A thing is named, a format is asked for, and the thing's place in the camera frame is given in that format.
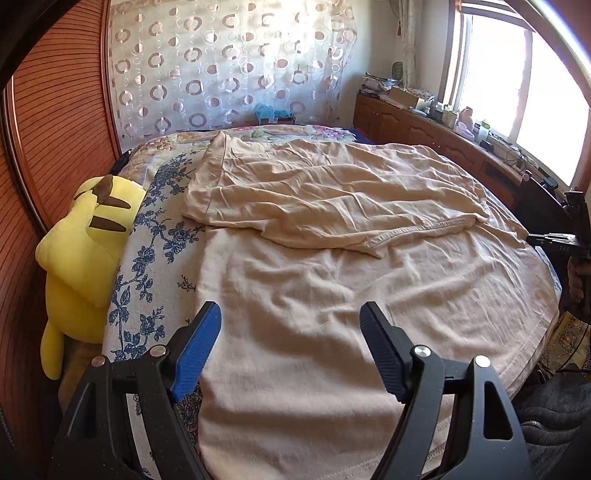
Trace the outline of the person's right hand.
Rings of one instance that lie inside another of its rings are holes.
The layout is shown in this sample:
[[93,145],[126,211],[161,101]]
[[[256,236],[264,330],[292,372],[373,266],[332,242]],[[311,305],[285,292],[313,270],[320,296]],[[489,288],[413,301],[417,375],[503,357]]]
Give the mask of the person's right hand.
[[589,261],[579,261],[571,257],[567,266],[569,294],[573,303],[580,303],[585,297],[584,281],[590,276],[591,264]]

